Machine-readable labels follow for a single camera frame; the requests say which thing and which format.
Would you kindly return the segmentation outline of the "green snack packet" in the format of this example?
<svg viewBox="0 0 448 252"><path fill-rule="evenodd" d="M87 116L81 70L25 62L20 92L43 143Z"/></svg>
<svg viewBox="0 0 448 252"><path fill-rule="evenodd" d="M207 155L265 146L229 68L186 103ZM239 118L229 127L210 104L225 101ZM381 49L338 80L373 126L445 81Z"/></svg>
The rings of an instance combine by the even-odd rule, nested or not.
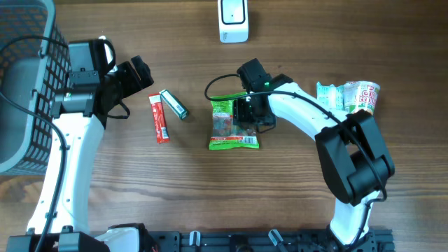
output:
<svg viewBox="0 0 448 252"><path fill-rule="evenodd" d="M226 99L226 101L211 101L213 129L209 150L221 151L232 148L259 149L255 129L253 127L244 129L234 124L233 100L228 100L228 98L243 94L243 92L240 92L217 96L215 99Z"/></svg>

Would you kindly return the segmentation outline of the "green white small box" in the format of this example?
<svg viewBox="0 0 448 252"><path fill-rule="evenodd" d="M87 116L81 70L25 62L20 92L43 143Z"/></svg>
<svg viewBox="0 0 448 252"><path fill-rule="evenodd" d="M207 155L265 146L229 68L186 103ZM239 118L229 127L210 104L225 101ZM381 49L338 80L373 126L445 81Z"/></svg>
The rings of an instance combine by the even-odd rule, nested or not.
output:
<svg viewBox="0 0 448 252"><path fill-rule="evenodd" d="M160 91L160 96L180 120L184 120L188 117L189 112L187 108L170 91L162 90Z"/></svg>

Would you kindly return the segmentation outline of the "red snack packet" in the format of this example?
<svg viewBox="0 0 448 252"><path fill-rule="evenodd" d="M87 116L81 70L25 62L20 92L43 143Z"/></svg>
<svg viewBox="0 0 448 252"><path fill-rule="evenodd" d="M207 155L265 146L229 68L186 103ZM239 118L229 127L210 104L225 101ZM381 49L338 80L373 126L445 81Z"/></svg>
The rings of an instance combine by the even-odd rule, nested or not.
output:
<svg viewBox="0 0 448 252"><path fill-rule="evenodd" d="M153 114L157 143L158 144L168 143L169 135L167 132L165 113L163 110L160 94L158 93L149 94L148 99Z"/></svg>

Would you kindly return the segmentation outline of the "light blue snack packet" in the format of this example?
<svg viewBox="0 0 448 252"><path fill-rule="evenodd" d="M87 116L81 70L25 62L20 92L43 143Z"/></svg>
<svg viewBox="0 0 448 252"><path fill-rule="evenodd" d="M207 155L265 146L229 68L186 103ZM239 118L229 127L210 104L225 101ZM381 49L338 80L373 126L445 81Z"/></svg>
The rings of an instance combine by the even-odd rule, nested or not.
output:
<svg viewBox="0 0 448 252"><path fill-rule="evenodd" d="M344 86L316 84L316 98L331 109L344 110Z"/></svg>

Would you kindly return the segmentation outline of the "cup noodles container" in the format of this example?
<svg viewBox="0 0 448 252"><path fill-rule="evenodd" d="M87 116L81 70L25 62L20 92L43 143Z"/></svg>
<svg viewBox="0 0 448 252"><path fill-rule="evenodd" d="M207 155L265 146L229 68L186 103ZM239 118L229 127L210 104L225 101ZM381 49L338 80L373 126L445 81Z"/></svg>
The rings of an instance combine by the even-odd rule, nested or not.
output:
<svg viewBox="0 0 448 252"><path fill-rule="evenodd" d="M373 114L380 90L378 84L365 80L344 84L344 110L348 113L364 110Z"/></svg>

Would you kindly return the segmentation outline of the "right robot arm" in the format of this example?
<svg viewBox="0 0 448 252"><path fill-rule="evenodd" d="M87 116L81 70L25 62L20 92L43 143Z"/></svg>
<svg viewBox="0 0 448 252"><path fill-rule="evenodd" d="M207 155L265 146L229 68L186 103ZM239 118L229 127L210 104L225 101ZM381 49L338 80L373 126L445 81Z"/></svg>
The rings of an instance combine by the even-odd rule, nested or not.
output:
<svg viewBox="0 0 448 252"><path fill-rule="evenodd" d="M256 58L242 64L237 76L246 91L233 103L238 125L262 133L283 118L314 140L324 181L336 198L333 239L346 251L355 249L368 233L372 205L386 200L385 185L395 173L374 117L329 108L292 78L271 76Z"/></svg>

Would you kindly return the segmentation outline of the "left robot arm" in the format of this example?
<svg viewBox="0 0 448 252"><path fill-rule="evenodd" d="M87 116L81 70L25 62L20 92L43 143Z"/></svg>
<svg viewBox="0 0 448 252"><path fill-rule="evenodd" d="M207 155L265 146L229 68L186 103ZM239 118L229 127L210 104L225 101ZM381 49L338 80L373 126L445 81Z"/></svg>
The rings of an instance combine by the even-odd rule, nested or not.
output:
<svg viewBox="0 0 448 252"><path fill-rule="evenodd" d="M1 173L45 176L24 235L8 251L143 251L142 224L93 237L88 196L111 109L153 83L140 57L116 64L112 43L19 36L1 48Z"/></svg>

